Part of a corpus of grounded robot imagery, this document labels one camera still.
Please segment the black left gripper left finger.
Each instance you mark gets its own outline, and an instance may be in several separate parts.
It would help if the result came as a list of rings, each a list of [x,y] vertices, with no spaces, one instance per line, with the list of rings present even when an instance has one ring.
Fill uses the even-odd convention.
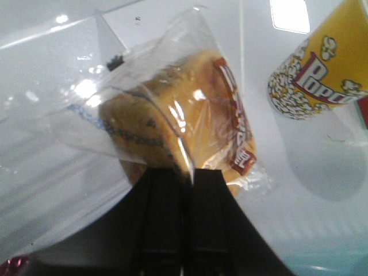
[[[149,195],[141,242],[141,275],[181,273],[181,184],[170,169],[147,171]]]

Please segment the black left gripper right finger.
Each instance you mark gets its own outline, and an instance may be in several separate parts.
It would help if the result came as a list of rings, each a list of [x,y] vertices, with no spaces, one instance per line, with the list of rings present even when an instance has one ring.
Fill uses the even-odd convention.
[[[185,213],[184,275],[225,275],[228,245],[216,170],[196,169]]]

